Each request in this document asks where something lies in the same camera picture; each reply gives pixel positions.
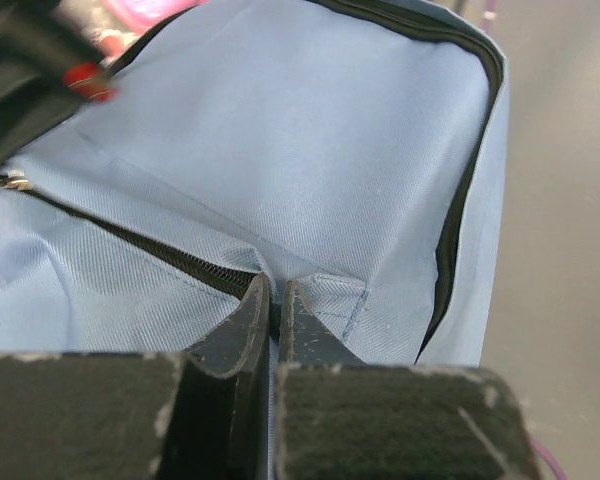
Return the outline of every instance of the zipper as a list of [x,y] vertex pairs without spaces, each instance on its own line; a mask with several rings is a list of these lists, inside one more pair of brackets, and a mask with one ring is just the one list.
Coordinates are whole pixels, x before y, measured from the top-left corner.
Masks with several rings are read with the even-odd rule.
[[[498,52],[485,39],[478,35],[471,35],[457,30],[435,18],[407,10],[406,8],[397,7],[381,0],[308,1],[337,13],[373,22],[414,40],[433,43],[450,42],[475,55],[482,63],[489,81],[488,112],[491,112],[496,96],[498,95],[499,87],[504,81],[504,66]],[[481,127],[480,140],[484,136],[487,126],[488,115],[486,117]],[[438,279],[435,286],[434,309],[418,356],[433,337],[449,308],[453,280],[455,278],[461,218],[467,192],[473,177],[480,143],[481,141],[476,142],[454,194],[440,234],[440,240],[436,248]]]
[[201,258],[183,252],[182,250],[178,250],[162,242],[126,230],[84,211],[64,205],[34,189],[33,185],[25,177],[24,172],[20,170],[12,170],[9,171],[7,175],[0,175],[0,188],[16,190],[62,210],[71,217],[91,222],[102,230],[139,248],[152,257],[171,265],[173,268],[180,270],[186,275],[195,278],[215,290],[232,295],[238,300],[242,300],[247,293],[251,280],[256,275],[255,273],[219,267],[218,265],[214,265],[213,263],[202,260]]

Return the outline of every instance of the zipper pull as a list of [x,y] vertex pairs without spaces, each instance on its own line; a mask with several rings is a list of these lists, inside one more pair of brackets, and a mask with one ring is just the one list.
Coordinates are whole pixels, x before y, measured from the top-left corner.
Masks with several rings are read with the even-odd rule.
[[8,190],[31,190],[33,187],[22,170],[10,170],[0,175],[0,188]]

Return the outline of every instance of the fabric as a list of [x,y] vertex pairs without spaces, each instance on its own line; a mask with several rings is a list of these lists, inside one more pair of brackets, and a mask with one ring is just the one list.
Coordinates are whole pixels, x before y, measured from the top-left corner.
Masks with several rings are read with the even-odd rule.
[[[118,98],[10,166],[58,201],[267,273],[275,301],[301,279],[325,324],[379,363],[416,359],[440,231],[491,115],[451,304],[421,356],[479,360],[508,97],[504,85],[488,111],[476,57],[304,0],[223,0],[175,20],[116,81]],[[234,306],[84,221],[0,192],[0,349],[177,350]]]

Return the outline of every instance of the light blue fabric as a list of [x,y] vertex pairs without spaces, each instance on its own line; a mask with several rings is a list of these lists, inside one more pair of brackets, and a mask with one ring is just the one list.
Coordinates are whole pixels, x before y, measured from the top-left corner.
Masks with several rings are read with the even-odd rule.
[[[428,2],[390,3],[480,35]],[[214,0],[116,81],[118,98],[10,167],[60,202],[265,272],[274,301],[302,281],[322,321],[369,362],[416,360],[442,225],[482,142],[451,303],[420,357],[478,363],[508,118],[507,82],[488,111],[478,58],[304,0]],[[178,350],[235,306],[87,222],[0,191],[0,350]]]

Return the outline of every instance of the pink container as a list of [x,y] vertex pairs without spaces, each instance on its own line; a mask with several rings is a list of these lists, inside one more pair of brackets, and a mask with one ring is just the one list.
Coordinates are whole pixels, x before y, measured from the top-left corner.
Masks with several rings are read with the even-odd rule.
[[138,35],[160,20],[206,0],[103,0],[109,10]]

